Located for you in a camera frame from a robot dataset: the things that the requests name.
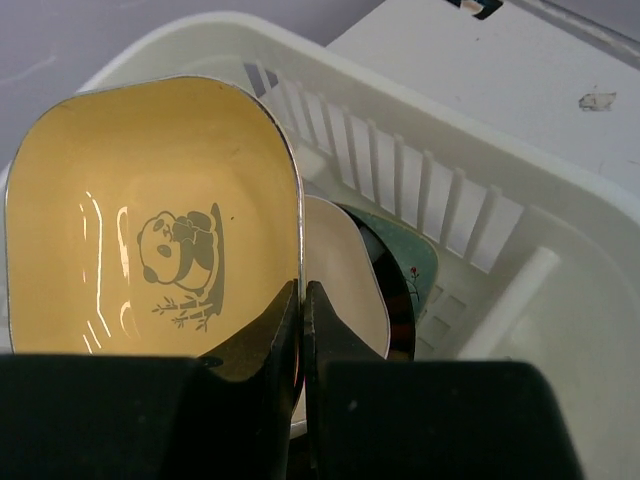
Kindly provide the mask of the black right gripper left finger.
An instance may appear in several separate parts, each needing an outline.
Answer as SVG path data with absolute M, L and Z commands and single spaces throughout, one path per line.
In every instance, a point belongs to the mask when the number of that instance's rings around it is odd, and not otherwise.
M 5 479 L 282 479 L 299 286 L 202 358 L 5 355 Z

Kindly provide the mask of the yellow square panda dish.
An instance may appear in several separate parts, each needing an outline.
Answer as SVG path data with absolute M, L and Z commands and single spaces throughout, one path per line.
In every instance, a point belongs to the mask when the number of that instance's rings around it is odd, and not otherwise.
M 6 177 L 17 354 L 194 357 L 261 373 L 303 260 L 287 135 L 245 89 L 174 76 L 42 114 Z

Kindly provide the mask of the round black rimmed plate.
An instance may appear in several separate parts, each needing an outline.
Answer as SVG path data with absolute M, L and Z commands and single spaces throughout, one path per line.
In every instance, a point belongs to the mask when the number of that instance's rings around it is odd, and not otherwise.
M 411 295 L 400 266 L 380 236 L 353 209 L 341 205 L 359 229 L 389 316 L 390 343 L 387 358 L 413 361 L 416 320 Z

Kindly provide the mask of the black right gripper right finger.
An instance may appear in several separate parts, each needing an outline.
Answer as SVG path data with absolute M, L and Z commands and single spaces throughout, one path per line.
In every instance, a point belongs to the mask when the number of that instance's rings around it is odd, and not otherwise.
M 306 413 L 321 479 L 580 479 L 553 390 L 519 361 L 393 361 L 310 282 Z

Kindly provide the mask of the cream square panda dish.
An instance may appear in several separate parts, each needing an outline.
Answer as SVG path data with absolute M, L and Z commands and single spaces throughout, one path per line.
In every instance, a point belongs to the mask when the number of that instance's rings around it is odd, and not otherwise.
M 390 320 L 355 222 L 334 203 L 305 197 L 306 279 L 322 284 L 338 317 L 383 358 Z

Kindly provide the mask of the teal rectangular divided plate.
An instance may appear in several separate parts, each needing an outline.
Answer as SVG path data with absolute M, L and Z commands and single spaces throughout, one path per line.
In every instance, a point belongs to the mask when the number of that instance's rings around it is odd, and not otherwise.
M 407 284 L 416 321 L 427 310 L 431 292 L 439 270 L 439 258 L 435 247 L 424 236 L 403 223 L 366 212 L 350 210 L 364 222 L 393 255 Z

